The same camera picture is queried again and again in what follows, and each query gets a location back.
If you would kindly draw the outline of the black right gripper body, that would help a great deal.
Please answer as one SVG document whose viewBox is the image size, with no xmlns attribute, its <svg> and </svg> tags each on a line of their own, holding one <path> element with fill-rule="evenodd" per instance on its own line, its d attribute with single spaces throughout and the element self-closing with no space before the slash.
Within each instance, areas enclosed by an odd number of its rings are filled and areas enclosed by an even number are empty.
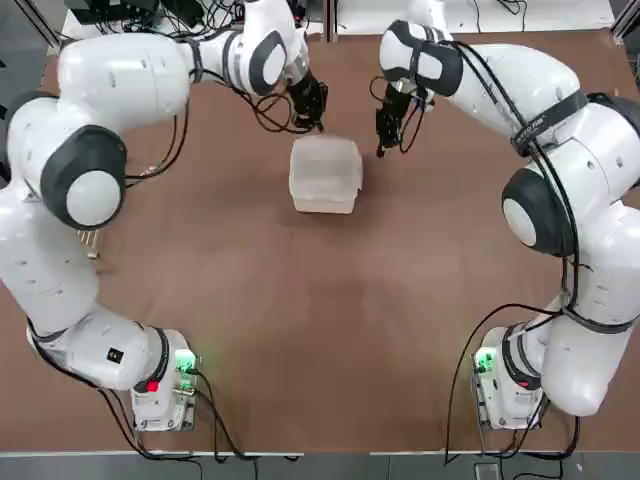
<svg viewBox="0 0 640 480">
<path fill-rule="evenodd" d="M 377 109 L 377 130 L 398 131 L 412 102 L 412 95 L 398 91 L 396 88 L 387 88 L 381 103 Z"/>
</svg>

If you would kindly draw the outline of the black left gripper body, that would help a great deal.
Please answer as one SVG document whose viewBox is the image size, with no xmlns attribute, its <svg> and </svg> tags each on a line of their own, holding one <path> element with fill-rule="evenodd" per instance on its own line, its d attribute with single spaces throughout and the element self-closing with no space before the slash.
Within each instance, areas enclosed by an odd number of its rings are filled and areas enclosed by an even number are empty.
<svg viewBox="0 0 640 480">
<path fill-rule="evenodd" d="M 324 113 L 328 86 L 319 81 L 311 70 L 296 83 L 288 85 L 288 94 L 297 113 Z"/>
</svg>

